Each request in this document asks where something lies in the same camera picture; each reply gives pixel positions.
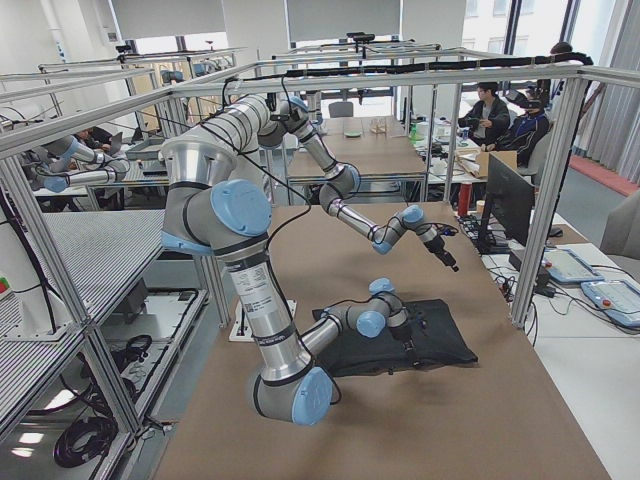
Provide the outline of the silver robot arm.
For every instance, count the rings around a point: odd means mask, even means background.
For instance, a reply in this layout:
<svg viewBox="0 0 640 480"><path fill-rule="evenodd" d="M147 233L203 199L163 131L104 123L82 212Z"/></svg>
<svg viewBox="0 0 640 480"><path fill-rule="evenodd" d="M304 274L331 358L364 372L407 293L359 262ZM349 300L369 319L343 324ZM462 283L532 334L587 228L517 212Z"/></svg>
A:
<svg viewBox="0 0 640 480"><path fill-rule="evenodd" d="M161 242L168 250L213 256L227 267L263 358L249 385L259 415L296 425L322 420L334 382L316 356L345 330L367 338L389 330L407 357L417 358L404 305L389 291L354 307L327 308L300 334L266 247L271 204L251 181L230 177L235 153L185 134L166 141L162 155L170 165L170 188Z"/></svg>
<svg viewBox="0 0 640 480"><path fill-rule="evenodd" d="M252 141L268 148L280 144L285 134L294 135L324 173L319 204L328 215L364 236L379 254L388 253L405 232L411 231L445 266L454 271L458 269L438 228L426 219L421 207L409 206L378 225L345 203L346 197L360 186L359 173L354 166L337 160L309 119L309 111L300 98L282 101L272 110L266 98L248 95L201 126L222 148L244 159L249 155L248 145Z"/></svg>

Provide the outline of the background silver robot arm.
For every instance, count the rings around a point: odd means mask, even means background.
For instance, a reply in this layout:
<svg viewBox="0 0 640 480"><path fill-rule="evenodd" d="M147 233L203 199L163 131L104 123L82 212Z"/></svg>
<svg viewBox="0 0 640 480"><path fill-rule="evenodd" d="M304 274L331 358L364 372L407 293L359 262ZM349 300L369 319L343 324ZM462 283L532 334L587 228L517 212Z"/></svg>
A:
<svg viewBox="0 0 640 480"><path fill-rule="evenodd" d="M39 160L30 165L38 187L60 193L74 186L104 185L122 181L129 170L126 159L113 158L91 149L72 135L43 145L56 161Z"/></svg>

